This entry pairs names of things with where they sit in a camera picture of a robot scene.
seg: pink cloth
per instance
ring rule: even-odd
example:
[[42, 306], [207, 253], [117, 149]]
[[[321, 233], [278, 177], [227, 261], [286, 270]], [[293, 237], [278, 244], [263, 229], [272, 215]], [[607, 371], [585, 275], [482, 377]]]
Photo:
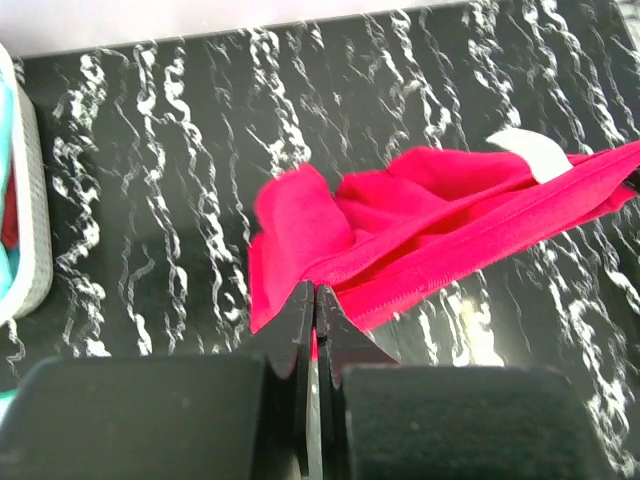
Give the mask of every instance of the pink cloth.
[[425, 295], [575, 225], [619, 209], [640, 142], [573, 155], [575, 168], [537, 184], [512, 153], [415, 148], [383, 171], [349, 174], [335, 195], [310, 165], [272, 180], [249, 250], [251, 331], [297, 282], [336, 291], [361, 330]]
[[16, 204], [16, 185], [13, 169], [9, 173], [7, 192], [4, 198], [4, 215], [2, 218], [2, 245], [7, 250], [18, 246], [18, 208]]

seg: white plastic basket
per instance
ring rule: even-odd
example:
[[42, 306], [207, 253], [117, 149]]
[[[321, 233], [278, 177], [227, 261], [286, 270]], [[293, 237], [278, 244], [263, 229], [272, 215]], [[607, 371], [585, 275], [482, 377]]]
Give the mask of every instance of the white plastic basket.
[[20, 230], [20, 264], [13, 285], [0, 300], [0, 325], [42, 303], [53, 281], [51, 231], [42, 151], [31, 100], [18, 85], [13, 62], [0, 45], [0, 73], [14, 92], [11, 148]]

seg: pink fabric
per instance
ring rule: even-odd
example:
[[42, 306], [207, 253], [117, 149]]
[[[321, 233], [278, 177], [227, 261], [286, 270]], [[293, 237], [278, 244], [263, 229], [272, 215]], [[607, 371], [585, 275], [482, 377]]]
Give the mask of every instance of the pink fabric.
[[18, 208], [16, 204], [16, 185], [13, 170], [9, 173], [7, 192], [4, 198], [4, 215], [2, 218], [2, 245], [7, 250], [18, 246]]
[[512, 153], [415, 148], [384, 171], [349, 174], [335, 195], [310, 165], [272, 180], [255, 210], [249, 250], [251, 330], [297, 282], [336, 291], [361, 330], [509, 254], [619, 209], [640, 142], [573, 155], [542, 185]]

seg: fabric tag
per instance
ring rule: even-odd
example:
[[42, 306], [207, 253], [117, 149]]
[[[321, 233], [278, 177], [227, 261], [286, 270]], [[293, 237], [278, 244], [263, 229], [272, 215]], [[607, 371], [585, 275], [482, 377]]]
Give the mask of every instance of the fabric tag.
[[538, 183], [546, 183], [573, 168], [560, 145], [540, 133], [509, 128], [486, 141], [521, 157]]

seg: black and white marble pattern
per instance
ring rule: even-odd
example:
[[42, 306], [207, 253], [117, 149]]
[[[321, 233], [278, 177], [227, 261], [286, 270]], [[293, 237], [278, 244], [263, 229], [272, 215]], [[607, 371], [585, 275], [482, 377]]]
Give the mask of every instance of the black and white marble pattern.
[[[0, 336], [0, 390], [51, 355], [225, 352], [248, 334], [251, 206], [311, 162], [335, 186], [505, 126], [569, 152], [640, 138], [640, 56], [608, 0], [455, 7], [18, 61], [39, 115], [56, 276]], [[405, 363], [564, 372], [640, 471], [640, 202], [372, 332]]]

